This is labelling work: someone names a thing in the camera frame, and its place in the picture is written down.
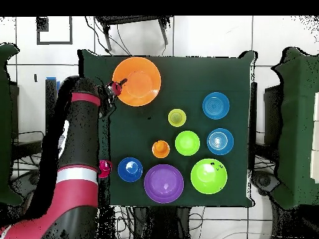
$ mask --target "orange plate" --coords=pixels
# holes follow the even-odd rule
[[[161,87],[161,75],[155,64],[141,57],[128,58],[116,67],[113,81],[127,78],[118,97],[130,106],[147,105],[157,96]]]

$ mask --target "purple plate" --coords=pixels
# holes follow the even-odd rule
[[[160,164],[152,167],[144,179],[145,192],[160,204],[175,201],[184,189],[184,179],[177,168]]]

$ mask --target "blue bowl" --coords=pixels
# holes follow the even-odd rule
[[[229,100],[223,93],[210,93],[202,103],[202,110],[211,119],[221,119],[229,111]]]
[[[142,176],[143,166],[141,162],[134,157],[126,157],[119,163],[117,172],[122,180],[134,182]]]
[[[217,128],[209,133],[207,146],[215,155],[226,155],[234,146],[234,137],[228,130]]]

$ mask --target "magenta cup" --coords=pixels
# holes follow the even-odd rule
[[[175,201],[183,192],[184,179],[177,168],[160,164],[152,167],[144,179],[145,192],[160,204]]]
[[[113,165],[110,161],[107,161],[107,160],[100,161],[101,174],[98,175],[98,177],[101,179],[108,177],[112,171],[112,166]]]

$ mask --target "green bowl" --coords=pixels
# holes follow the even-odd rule
[[[184,156],[194,155],[199,146],[199,137],[192,131],[180,132],[175,139],[176,150]]]
[[[192,168],[191,182],[200,193],[215,194],[226,185],[226,168],[217,159],[202,159]]]

